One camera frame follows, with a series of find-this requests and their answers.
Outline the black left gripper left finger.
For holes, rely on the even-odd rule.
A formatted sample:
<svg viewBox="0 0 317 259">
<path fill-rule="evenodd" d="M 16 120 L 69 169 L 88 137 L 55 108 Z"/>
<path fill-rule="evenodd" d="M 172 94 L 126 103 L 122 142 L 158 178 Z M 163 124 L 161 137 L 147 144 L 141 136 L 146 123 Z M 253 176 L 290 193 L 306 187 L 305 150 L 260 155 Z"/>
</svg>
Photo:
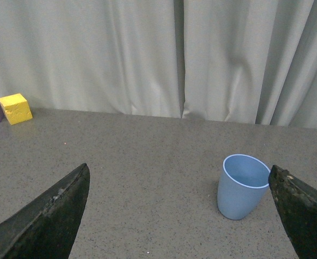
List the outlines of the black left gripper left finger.
<svg viewBox="0 0 317 259">
<path fill-rule="evenodd" d="M 0 258 L 69 258 L 89 184 L 83 163 L 0 223 Z"/>
</svg>

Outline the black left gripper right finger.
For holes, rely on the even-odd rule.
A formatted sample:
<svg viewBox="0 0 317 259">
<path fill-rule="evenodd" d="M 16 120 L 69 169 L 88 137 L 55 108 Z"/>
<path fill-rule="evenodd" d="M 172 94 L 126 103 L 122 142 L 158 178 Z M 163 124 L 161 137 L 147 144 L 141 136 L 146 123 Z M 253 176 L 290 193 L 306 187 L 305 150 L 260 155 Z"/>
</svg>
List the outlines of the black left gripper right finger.
<svg viewBox="0 0 317 259">
<path fill-rule="evenodd" d="M 268 183 L 285 232 L 299 258 L 317 258 L 317 189 L 272 166 Z"/>
</svg>

